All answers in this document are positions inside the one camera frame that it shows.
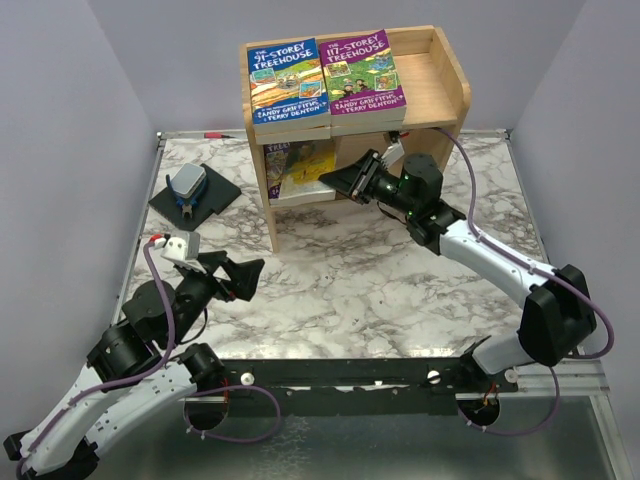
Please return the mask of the Brideshead Revisited paperback book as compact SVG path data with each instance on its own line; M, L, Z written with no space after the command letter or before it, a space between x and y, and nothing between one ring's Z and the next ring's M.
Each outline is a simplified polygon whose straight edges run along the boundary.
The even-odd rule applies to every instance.
M276 205L293 207L334 200L336 191L319 177L335 169L336 153L332 140L293 142L286 152L284 171Z

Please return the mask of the purple green bottom book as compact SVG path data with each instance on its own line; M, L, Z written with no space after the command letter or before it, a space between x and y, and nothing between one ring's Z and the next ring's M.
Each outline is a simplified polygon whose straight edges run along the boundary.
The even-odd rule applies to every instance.
M384 29L318 48L333 127L404 120L407 100Z

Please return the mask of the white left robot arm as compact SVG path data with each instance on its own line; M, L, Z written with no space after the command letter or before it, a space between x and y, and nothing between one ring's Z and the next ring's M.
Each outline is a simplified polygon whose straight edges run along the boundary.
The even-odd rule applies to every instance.
M124 304L123 319L102 334L67 393L37 426L5 439L17 478L85 479L118 436L166 404L225 388L225 367L210 346L175 350L212 300L251 300L265 263L236 263L224 251L164 257L179 285L164 281L147 256L151 280Z

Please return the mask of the orange 130-Storey Treehouse book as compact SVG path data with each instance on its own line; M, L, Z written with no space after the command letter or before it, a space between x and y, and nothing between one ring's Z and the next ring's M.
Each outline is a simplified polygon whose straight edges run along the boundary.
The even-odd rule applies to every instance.
M371 134L388 131L400 131L403 127L402 120L371 122L364 124L336 125L331 126L330 133L332 137Z

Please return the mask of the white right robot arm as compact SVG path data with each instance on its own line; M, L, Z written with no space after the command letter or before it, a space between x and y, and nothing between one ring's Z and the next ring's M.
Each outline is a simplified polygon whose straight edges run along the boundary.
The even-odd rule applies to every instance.
M467 350L468 360L459 367L467 389L481 391L511 367L553 367L594 332L583 272L573 265L536 262L479 230L470 217L442 200L443 175L432 156L409 155L395 176L369 150L356 163L319 179L356 203L376 201L402 213L415 243L471 269L521 308L514 332L490 336Z

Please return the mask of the blue 91-Storey Treehouse book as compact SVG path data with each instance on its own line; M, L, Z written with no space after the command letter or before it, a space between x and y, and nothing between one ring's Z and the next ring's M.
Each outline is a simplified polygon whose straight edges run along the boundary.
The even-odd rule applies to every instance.
M258 134L330 125L329 97L314 37L247 51L251 120Z

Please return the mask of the purple 52-Storey Treehouse book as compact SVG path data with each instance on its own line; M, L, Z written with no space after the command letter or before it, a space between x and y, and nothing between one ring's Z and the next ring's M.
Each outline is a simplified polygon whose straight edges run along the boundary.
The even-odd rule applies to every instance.
M275 204L279 200L289 146L289 143L268 144L263 146L267 193L271 204Z

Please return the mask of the orange 39-Storey Treehouse book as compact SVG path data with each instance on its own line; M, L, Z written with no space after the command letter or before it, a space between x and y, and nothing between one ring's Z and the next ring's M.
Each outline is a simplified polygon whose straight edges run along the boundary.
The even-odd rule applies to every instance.
M326 140L330 138L331 129L329 126L255 135L255 141L258 145Z

